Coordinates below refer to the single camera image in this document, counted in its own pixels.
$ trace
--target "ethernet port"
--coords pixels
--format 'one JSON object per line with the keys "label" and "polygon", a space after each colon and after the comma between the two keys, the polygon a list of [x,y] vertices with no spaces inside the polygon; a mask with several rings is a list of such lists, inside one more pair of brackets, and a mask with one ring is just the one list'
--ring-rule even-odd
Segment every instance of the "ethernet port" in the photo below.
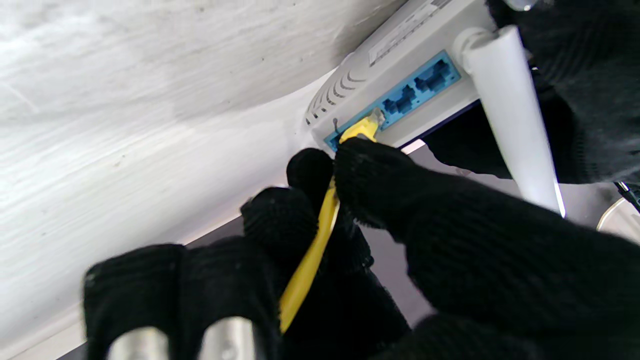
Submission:
{"label": "ethernet port", "polygon": [[396,105],[396,102],[391,99],[384,100],[382,102],[382,105],[385,107],[385,110],[387,111],[387,113],[395,114],[398,112],[398,107]]}
{"label": "ethernet port", "polygon": [[433,67],[415,78],[415,87],[421,92],[431,90],[438,92],[445,86],[445,77],[451,73],[449,64],[439,60]]}
{"label": "ethernet port", "polygon": [[387,99],[382,102],[382,105],[390,114],[395,114],[399,111],[406,114],[413,108],[412,101],[415,100],[415,98],[415,90],[409,85],[406,85],[402,89],[402,94],[398,100]]}

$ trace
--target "sticker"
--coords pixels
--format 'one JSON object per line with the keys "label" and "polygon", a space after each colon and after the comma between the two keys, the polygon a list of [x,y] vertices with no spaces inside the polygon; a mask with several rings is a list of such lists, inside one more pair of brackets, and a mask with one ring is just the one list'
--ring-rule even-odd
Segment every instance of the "sticker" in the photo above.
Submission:
{"label": "sticker", "polygon": [[422,4],[422,6],[369,50],[369,66],[372,67],[378,61],[382,60],[391,50],[400,45],[400,43],[450,2],[451,0],[430,0]]}

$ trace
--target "textured white surface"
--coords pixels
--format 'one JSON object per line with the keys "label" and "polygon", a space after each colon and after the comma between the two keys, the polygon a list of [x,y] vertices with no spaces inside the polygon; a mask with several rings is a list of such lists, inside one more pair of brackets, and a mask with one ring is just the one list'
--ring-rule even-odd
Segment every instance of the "textured white surface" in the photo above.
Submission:
{"label": "textured white surface", "polygon": [[76,326],[91,264],[281,181],[322,79],[303,87],[401,3],[3,1],[0,359]]}

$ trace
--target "white router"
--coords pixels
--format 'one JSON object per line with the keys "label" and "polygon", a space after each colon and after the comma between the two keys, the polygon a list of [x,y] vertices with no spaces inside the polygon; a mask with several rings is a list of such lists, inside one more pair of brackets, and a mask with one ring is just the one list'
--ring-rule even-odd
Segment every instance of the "white router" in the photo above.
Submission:
{"label": "white router", "polygon": [[478,99],[523,198],[564,216],[518,30],[498,30],[483,0],[409,0],[342,62],[304,121],[335,151],[342,132],[379,108],[378,141],[402,147]]}

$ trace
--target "yellow ethernet cable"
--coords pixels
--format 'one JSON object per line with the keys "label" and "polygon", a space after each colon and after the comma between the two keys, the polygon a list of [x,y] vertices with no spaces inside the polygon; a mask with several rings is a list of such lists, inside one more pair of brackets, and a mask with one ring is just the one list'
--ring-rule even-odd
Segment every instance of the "yellow ethernet cable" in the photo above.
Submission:
{"label": "yellow ethernet cable", "polygon": [[[380,124],[385,120],[380,109],[375,108],[371,114],[347,129],[340,137],[340,143],[345,142],[349,138],[363,137],[371,141],[376,141],[376,133],[380,128]],[[305,301],[311,284],[316,277],[316,272],[320,266],[320,261],[324,254],[326,244],[335,225],[335,219],[338,217],[340,209],[340,200],[335,193],[335,180],[331,178],[329,187],[324,196],[320,215],[318,216],[318,232],[307,253],[300,261],[298,268],[293,273],[287,287],[280,298],[280,332],[284,334],[293,318],[300,310],[300,306]]]}

